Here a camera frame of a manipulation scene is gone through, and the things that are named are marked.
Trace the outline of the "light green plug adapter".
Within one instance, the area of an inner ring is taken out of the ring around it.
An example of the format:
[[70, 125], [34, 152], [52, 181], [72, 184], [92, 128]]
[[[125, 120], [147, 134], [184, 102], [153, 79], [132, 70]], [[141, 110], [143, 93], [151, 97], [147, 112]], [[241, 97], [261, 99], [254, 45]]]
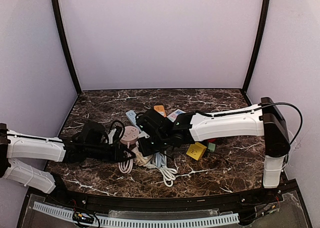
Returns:
[[215, 152], [216, 145], [214, 143], [208, 142], [207, 143], [207, 150], [208, 150], [208, 152]]

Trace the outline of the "yellow cube socket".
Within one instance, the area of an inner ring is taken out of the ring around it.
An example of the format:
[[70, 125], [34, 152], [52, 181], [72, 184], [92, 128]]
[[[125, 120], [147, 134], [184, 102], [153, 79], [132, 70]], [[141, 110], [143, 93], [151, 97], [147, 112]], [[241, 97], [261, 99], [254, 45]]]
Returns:
[[186, 152], [186, 155], [193, 158], [194, 160], [199, 160], [202, 158], [205, 153], [207, 146], [196, 142], [195, 144], [191, 144]]

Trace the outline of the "beige cube socket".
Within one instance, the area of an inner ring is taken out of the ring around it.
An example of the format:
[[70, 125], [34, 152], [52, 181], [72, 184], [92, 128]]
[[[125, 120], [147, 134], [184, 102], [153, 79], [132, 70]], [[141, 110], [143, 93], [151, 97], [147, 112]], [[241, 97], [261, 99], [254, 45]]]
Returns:
[[135, 165], [137, 166], [145, 166], [147, 165], [153, 158], [153, 155], [143, 156], [143, 154], [139, 151], [137, 147], [135, 147], [132, 152], [135, 154], [135, 158], [133, 159]]

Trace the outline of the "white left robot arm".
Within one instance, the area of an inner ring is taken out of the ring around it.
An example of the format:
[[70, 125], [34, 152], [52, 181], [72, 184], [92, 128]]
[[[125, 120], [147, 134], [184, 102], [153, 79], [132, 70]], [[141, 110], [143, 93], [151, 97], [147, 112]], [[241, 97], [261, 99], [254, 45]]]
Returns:
[[87, 158], [126, 162], [135, 158], [135, 154], [128, 146], [121, 144], [124, 132], [122, 124], [106, 132], [102, 124], [89, 122], [71, 138], [60, 139], [21, 134], [1, 123], [0, 176], [50, 194], [65, 187], [61, 177], [23, 163], [21, 158], [61, 163], [83, 162]]

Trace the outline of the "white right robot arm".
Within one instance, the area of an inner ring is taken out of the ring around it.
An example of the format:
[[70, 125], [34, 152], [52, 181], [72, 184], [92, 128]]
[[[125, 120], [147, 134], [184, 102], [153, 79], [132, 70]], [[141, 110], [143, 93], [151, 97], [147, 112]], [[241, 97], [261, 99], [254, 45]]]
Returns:
[[193, 111], [179, 114], [174, 121], [154, 109], [139, 113], [137, 126], [147, 134], [138, 139], [143, 156], [155, 154], [168, 147], [234, 136], [262, 136], [265, 142], [264, 188], [277, 188], [285, 156], [291, 145], [284, 117], [271, 98], [245, 108], [205, 113]]

